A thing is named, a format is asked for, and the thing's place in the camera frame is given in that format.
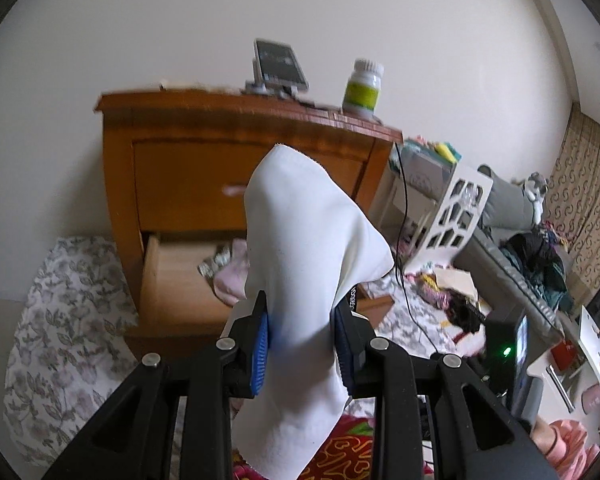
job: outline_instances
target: pink sleeve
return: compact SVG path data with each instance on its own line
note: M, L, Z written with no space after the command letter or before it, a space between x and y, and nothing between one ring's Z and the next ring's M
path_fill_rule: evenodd
M585 447L587 430L576 420L556 420L549 426L557 432L554 448L547 460L560 475L560 480L578 480L600 452L595 444Z

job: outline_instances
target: gray sofa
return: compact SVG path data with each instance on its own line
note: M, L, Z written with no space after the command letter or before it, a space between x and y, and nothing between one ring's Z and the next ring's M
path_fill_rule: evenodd
M526 312L529 323L528 362L564 339L560 319L527 285L499 247L532 227L533 207L520 187L499 178L488 166L478 171L493 180L478 228L454 265L471 273L478 293L496 309L512 302Z

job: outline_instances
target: power cord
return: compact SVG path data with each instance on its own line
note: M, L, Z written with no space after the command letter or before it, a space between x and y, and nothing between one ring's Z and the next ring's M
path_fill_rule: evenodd
M400 231L398 232L398 239L395 243L395 259L394 259L394 270L395 270L395 280L400 283L402 287L402 292L404 293L404 301L407 303L407 311L411 320L415 323L415 325L420 329L420 331L425 335L427 340L431 343L436 353L440 353L435 343L429 337L429 334L421 327L421 325L416 321L411 313L411 305L409 304L409 298L407 298L407 289L404 286L404 273L402 272L402 259L398 252L400 248L400 239L402 238L402 232L404 231L404 226L407 223L407 204L409 203L407 199L407 178L404 176L404 168L402 167L402 157L400 156L400 147L398 144L394 143L395 151L398 153L398 163L400 164L400 175L402 176L402 185L404 186L404 217L402 218L402 225L400 226Z

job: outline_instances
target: red patterned fabric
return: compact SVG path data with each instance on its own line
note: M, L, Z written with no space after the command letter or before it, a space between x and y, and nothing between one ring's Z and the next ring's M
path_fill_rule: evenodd
M374 430L366 418L343 415L298 480L365 480L371 472ZM425 466L425 473L433 471ZM234 480L267 480L237 452Z

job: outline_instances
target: person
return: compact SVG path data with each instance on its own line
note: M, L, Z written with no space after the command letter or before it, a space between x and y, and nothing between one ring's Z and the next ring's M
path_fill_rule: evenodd
M547 424L538 417L530 436L560 480L578 480L600 452L596 444L586 446L587 430L576 420Z

